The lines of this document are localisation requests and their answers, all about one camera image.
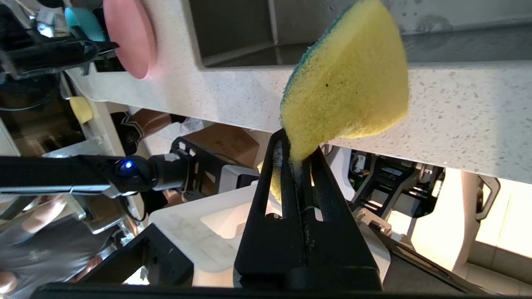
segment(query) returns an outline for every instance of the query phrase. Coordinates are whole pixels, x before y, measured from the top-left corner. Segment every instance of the sink basin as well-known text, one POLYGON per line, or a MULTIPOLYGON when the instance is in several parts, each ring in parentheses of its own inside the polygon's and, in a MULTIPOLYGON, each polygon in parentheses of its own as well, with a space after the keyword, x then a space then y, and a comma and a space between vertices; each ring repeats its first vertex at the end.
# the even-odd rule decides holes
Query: sink basin
MULTIPOLYGON (((190 0, 204 66, 296 64, 357 0, 190 0)), ((408 61, 532 59, 530 0, 387 0, 408 61)))

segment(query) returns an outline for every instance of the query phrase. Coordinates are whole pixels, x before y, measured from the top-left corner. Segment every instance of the yellow sponge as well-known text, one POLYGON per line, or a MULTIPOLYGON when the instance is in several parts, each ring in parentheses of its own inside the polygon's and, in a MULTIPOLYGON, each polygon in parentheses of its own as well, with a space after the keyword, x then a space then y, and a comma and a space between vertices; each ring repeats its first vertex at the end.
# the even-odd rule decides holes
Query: yellow sponge
POLYGON ((320 142, 379 134, 406 115, 408 66, 399 30, 379 0, 347 10, 301 59, 281 117, 294 161, 320 142))

